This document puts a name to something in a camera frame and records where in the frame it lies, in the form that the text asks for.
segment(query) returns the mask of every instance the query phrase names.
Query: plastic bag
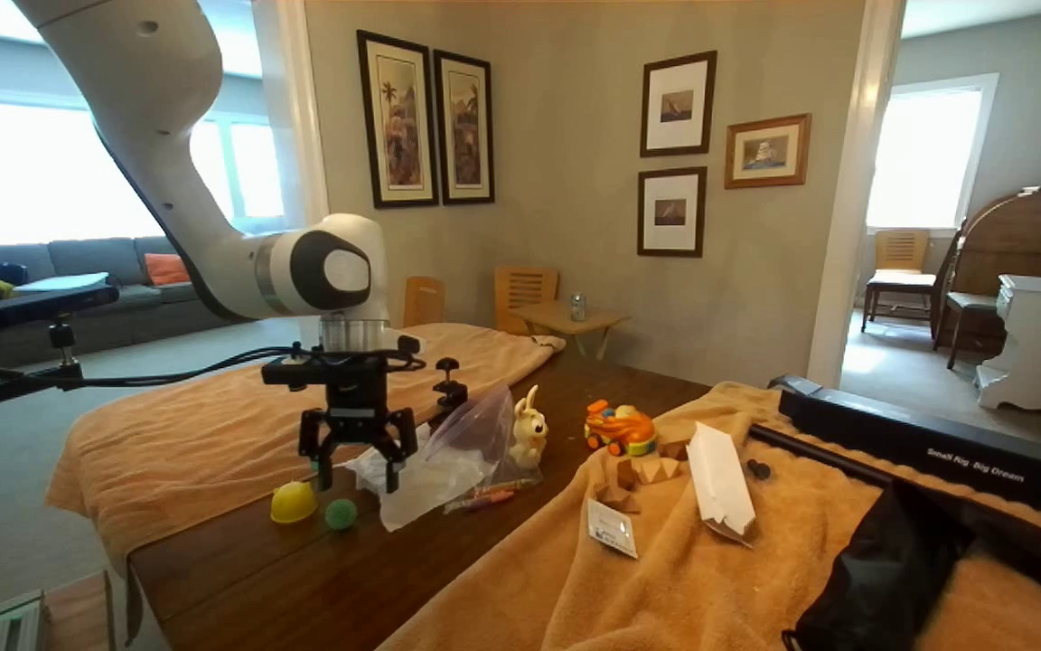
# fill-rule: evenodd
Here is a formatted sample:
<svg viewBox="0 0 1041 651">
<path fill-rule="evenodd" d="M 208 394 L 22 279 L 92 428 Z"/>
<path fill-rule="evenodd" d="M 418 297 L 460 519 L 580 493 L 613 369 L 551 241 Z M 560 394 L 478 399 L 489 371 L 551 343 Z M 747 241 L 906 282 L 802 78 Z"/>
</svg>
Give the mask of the plastic bag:
<svg viewBox="0 0 1041 651">
<path fill-rule="evenodd" d="M 504 447 L 512 429 L 512 394 L 495 388 L 460 406 L 433 435 L 418 440 L 418 453 L 400 465 L 398 493 L 386 493 L 386 458 L 369 447 L 343 465 L 353 470 L 359 483 L 380 495 L 380 519 L 386 530 L 410 524 L 473 483 L 504 470 Z"/>
</svg>

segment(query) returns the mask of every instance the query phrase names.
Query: couch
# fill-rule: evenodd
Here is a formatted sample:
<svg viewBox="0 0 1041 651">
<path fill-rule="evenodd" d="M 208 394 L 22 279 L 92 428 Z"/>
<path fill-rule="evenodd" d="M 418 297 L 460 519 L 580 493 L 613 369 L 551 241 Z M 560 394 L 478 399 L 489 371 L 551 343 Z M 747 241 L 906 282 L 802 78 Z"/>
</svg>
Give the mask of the couch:
<svg viewBox="0 0 1041 651">
<path fill-rule="evenodd" d="M 201 305 L 177 249 L 161 235 L 0 247 L 0 267 L 14 272 L 7 273 L 12 282 L 0 279 L 0 297 L 12 297 L 12 290 L 18 290 L 14 282 L 92 272 L 108 273 L 108 282 L 120 290 L 114 299 L 65 316 L 77 332 L 77 354 L 232 322 Z M 0 365 L 31 365 L 54 359 L 57 348 L 51 343 L 51 322 L 38 318 L 0 328 Z"/>
</svg>

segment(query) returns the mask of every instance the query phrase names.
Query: tan cloth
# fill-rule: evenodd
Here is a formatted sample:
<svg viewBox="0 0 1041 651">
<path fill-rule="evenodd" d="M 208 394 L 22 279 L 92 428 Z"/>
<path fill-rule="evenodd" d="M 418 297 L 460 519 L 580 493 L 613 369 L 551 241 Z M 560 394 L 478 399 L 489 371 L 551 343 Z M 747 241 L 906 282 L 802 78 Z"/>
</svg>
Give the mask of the tan cloth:
<svg viewBox="0 0 1041 651">
<path fill-rule="evenodd" d="M 433 411 L 433 360 L 456 359 L 468 394 L 512 383 L 550 359 L 550 348 L 480 324 L 433 322 L 406 328 L 418 341 L 418 371 L 386 377 L 386 406 Z M 271 495 L 307 476 L 297 454 L 304 410 L 324 410 L 324 388 L 265 383 L 261 365 L 149 391 L 84 414 L 54 465 L 45 501 L 92 519 L 113 563 L 200 519 Z"/>
<path fill-rule="evenodd" d="M 778 411 L 778 391 L 719 383 L 661 414 L 657 429 L 689 438 L 692 420 L 737 435 L 742 454 L 772 470 L 750 481 L 760 530 L 747 547 L 698 524 L 689 476 L 634 489 L 634 561 L 596 547 L 584 540 L 584 499 L 610 472 L 604 465 L 610 458 L 596 453 L 547 510 L 442 589 L 381 648 L 781 648 L 781 630 L 816 600 L 879 489 L 745 440 L 747 420 L 795 435 Z M 992 495 L 984 501 L 1041 524 L 1031 505 Z M 1041 586 L 971 552 L 959 563 L 918 648 L 1041 648 Z"/>
</svg>

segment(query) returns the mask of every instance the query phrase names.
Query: table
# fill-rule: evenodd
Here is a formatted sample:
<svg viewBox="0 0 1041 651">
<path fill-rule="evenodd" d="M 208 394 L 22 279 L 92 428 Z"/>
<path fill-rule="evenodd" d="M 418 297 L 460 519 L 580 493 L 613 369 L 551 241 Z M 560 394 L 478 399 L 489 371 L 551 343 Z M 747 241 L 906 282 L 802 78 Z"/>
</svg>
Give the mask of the table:
<svg viewBox="0 0 1041 651">
<path fill-rule="evenodd" d="M 978 406 L 1041 410 L 1041 273 L 998 273 L 1003 348 L 977 369 Z"/>
<path fill-rule="evenodd" d="M 381 530 L 371 495 L 353 495 L 359 528 L 324 530 L 318 519 L 275 528 L 267 499 L 157 540 L 130 558 L 130 577 L 151 605 L 161 636 L 177 648 L 374 648 L 445 581 L 504 540 L 590 454 L 580 414 L 591 399 L 634 400 L 663 411 L 704 394 L 704 383 L 556 354 L 512 383 L 538 383 L 550 420 L 543 481 L 516 499 L 478 514 L 427 514 Z"/>
<path fill-rule="evenodd" d="M 532 332 L 551 332 L 551 336 L 573 341 L 580 354 L 590 354 L 590 349 L 584 349 L 584 336 L 596 336 L 591 359 L 604 359 L 604 349 L 607 349 L 607 332 L 610 332 L 618 322 L 624 322 L 624 316 L 591 311 L 591 306 L 590 306 L 580 318 L 572 318 L 560 299 L 525 305 L 525 306 L 512 306 L 512 316 L 521 316 Z"/>
</svg>

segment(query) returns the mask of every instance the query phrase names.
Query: wooden table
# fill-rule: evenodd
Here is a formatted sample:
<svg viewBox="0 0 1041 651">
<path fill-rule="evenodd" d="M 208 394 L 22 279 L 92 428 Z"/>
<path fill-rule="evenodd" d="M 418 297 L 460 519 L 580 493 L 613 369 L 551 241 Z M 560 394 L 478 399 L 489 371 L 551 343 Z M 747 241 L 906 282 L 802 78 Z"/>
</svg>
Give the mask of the wooden table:
<svg viewBox="0 0 1041 651">
<path fill-rule="evenodd" d="M 556 495 L 590 454 L 580 414 L 591 399 L 663 411 L 708 388 L 634 369 L 556 354 L 533 377 L 550 414 L 543 481 L 516 499 L 473 514 L 427 514 L 381 530 L 374 499 L 353 495 L 359 528 L 324 530 L 318 519 L 278 528 L 267 499 L 151 543 L 130 558 L 161 636 L 177 648 L 374 648 L 445 581 Z"/>
<path fill-rule="evenodd" d="M 573 341 L 578 349 L 584 349 L 584 336 L 596 336 L 591 359 L 604 359 L 607 332 L 618 322 L 624 322 L 624 316 L 613 316 L 613 311 L 584 311 L 580 318 L 572 318 L 560 299 L 525 305 L 525 306 L 512 306 L 512 316 L 528 322 L 528 332 L 551 332 L 551 336 Z"/>
</svg>

